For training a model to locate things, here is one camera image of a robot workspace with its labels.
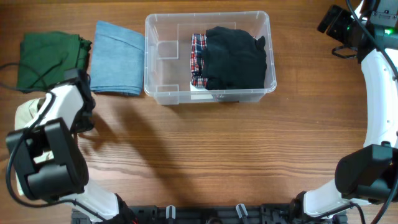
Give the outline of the blue folded towel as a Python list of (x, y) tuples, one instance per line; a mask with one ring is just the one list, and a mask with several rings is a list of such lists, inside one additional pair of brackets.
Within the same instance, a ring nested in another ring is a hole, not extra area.
[(90, 89), (96, 93), (140, 95), (145, 38), (131, 29), (98, 21), (90, 64)]

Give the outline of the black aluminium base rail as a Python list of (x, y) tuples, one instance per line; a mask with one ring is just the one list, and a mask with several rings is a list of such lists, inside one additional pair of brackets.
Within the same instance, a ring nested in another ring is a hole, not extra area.
[(209, 219), (216, 218), (220, 223), (254, 223), (254, 224), (283, 224), (283, 223), (347, 223), (348, 217), (342, 210), (340, 213), (329, 217), (289, 217), (287, 204), (262, 204), (259, 206), (246, 206), (248, 217), (240, 219), (236, 206), (230, 207), (176, 207), (176, 219), (165, 218), (166, 207), (142, 206), (130, 207), (137, 217), (137, 222), (142, 224), (155, 223), (181, 223), (205, 224)]

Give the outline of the green garment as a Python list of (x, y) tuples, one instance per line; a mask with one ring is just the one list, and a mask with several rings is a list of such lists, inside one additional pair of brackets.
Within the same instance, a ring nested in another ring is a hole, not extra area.
[(64, 32), (26, 33), (20, 43), (17, 87), (41, 89), (64, 81), (64, 72), (86, 70), (92, 41)]

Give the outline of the black garment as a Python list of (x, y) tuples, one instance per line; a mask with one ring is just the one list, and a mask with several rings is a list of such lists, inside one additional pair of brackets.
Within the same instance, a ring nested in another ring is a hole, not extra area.
[(266, 38), (241, 29), (214, 27), (206, 31), (202, 77), (207, 90), (261, 89), (267, 71)]

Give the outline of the right clear rail clip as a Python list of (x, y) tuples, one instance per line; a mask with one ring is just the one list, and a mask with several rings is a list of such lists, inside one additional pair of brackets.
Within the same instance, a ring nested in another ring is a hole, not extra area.
[(248, 217), (248, 211), (246, 210), (246, 206), (243, 203), (239, 203), (236, 206), (236, 212), (240, 219), (244, 219)]

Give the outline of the clear plastic storage bin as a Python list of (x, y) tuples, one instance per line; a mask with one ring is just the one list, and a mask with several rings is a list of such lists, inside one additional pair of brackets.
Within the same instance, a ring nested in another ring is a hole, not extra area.
[[(216, 26), (241, 29), (266, 38), (264, 88), (212, 90), (211, 100), (191, 100), (192, 34)], [(269, 16), (264, 11), (150, 14), (146, 18), (144, 91), (160, 105), (210, 102), (258, 102), (277, 87)]]

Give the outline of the clear rail clip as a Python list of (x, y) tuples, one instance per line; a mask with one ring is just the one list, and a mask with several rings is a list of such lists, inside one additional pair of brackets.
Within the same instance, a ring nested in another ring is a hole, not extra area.
[(246, 210), (246, 206), (243, 203), (239, 203), (236, 206), (236, 212), (240, 219), (244, 219), (248, 217), (248, 211)]
[(173, 205), (169, 205), (165, 209), (165, 218), (167, 220), (175, 220), (176, 219), (176, 208)]

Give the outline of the white label in bin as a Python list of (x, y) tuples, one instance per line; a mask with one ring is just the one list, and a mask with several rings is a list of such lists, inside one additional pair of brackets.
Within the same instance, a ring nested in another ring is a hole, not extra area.
[(196, 87), (190, 85), (191, 100), (211, 100), (213, 99), (212, 94), (206, 88)]

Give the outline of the red navy plaid garment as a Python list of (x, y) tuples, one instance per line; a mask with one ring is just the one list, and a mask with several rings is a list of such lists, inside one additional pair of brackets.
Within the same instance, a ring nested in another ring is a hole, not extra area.
[(206, 35), (192, 34), (192, 46), (190, 51), (190, 71), (191, 71), (191, 85), (196, 88), (205, 88), (208, 79), (204, 78), (202, 73), (205, 62), (202, 56), (206, 49)]

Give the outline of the cream garment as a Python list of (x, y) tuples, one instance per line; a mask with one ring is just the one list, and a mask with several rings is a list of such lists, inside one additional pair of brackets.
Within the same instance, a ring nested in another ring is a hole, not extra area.
[(33, 120), (44, 102), (44, 98), (36, 98), (19, 105), (15, 114), (14, 129), (22, 129)]

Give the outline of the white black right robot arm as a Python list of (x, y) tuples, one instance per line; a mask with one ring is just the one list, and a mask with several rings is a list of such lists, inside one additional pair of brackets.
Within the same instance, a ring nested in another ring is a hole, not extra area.
[(363, 148), (343, 157), (334, 179), (293, 199), (289, 223), (339, 223), (351, 208), (378, 204), (373, 222), (397, 201), (397, 2), (333, 5), (318, 30), (351, 49), (364, 75), (367, 132)]

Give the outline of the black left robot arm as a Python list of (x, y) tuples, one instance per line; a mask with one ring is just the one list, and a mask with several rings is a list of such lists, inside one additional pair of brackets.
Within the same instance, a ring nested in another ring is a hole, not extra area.
[(89, 178), (74, 136), (93, 129), (95, 100), (89, 75), (78, 68), (50, 85), (37, 114), (6, 138), (10, 153), (6, 185), (20, 205), (45, 208), (69, 205), (90, 223), (137, 223), (125, 201)]

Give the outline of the left clear rail clip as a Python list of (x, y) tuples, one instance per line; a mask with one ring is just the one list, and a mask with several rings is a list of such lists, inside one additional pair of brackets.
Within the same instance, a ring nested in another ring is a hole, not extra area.
[(173, 205), (169, 205), (165, 209), (165, 218), (167, 220), (175, 220), (176, 219), (176, 208)]

